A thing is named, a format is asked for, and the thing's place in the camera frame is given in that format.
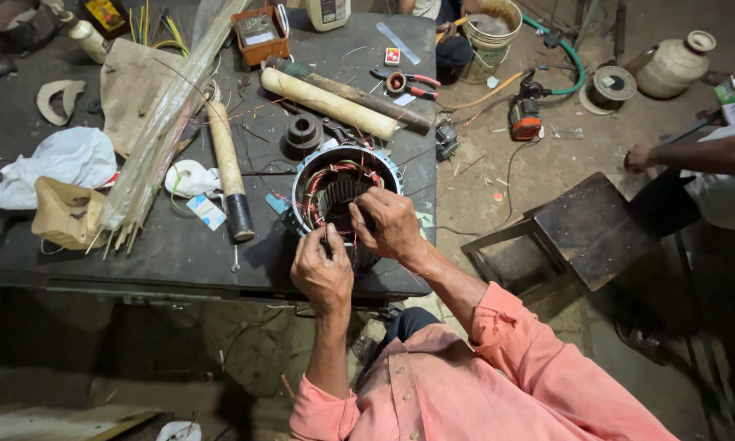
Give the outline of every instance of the shirt sleeve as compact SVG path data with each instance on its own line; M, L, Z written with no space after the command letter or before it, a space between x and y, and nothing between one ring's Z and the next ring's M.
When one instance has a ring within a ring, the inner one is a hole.
M471 344L525 393L600 439L675 439L645 406L522 302L490 283L474 310Z
M347 399L336 398L302 375L290 421L293 439L340 441L348 438L360 416L356 395L351 391L349 394Z

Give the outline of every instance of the green hose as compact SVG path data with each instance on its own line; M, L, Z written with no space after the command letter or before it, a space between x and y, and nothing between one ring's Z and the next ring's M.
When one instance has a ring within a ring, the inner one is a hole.
M540 29L544 34L547 34L550 31L548 28L539 25L535 20L525 14L522 15L522 21L531 27ZM577 56L577 51L575 51L574 48L571 47L571 45L564 41L561 41L561 47L563 47L563 50L565 50L568 55L571 56L572 61L577 66L579 75L577 83L574 86L569 87L568 89L554 89L552 90L552 95L573 94L574 92L577 92L580 87L582 87L583 83L585 83L585 68L582 67L582 61L580 61L580 58Z

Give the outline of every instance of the red pliers handle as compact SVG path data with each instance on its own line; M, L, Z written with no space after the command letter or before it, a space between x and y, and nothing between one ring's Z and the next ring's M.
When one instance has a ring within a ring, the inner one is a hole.
M425 77L424 75L406 74L406 78L408 78L408 81L418 81L432 87L438 87L441 85L440 81L436 81L431 77Z
M438 92L428 92L424 89L419 89L418 87L414 87L412 85L406 85L406 93L411 94L414 96L419 96L420 98L427 98L428 100L434 100L438 98Z

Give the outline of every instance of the man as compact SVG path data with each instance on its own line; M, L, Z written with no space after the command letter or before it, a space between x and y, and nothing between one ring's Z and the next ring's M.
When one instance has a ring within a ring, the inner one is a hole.
M469 41L457 35L453 22L467 14L482 10L477 0L397 0L396 12L401 15L426 16L435 20L435 32L444 33L435 47L435 65L442 75L465 67L473 59Z
M291 269L315 310L313 352L291 416L296 439L675 439L517 297L462 272L423 240L409 198L373 187L350 209L361 243L423 278L473 350L448 326L412 317L419 308L405 310L355 395L345 363L354 276L333 225L313 231L299 241Z
M629 202L647 229L662 238L703 217L735 230L735 124L696 143L636 145L626 155L629 171L654 165L669 168Z

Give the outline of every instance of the black electrical tape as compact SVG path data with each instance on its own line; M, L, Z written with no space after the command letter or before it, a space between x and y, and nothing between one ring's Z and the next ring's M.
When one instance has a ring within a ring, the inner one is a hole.
M250 240L253 232L251 211L247 208L247 197L237 193L225 197L226 219L229 220L229 230L236 242Z

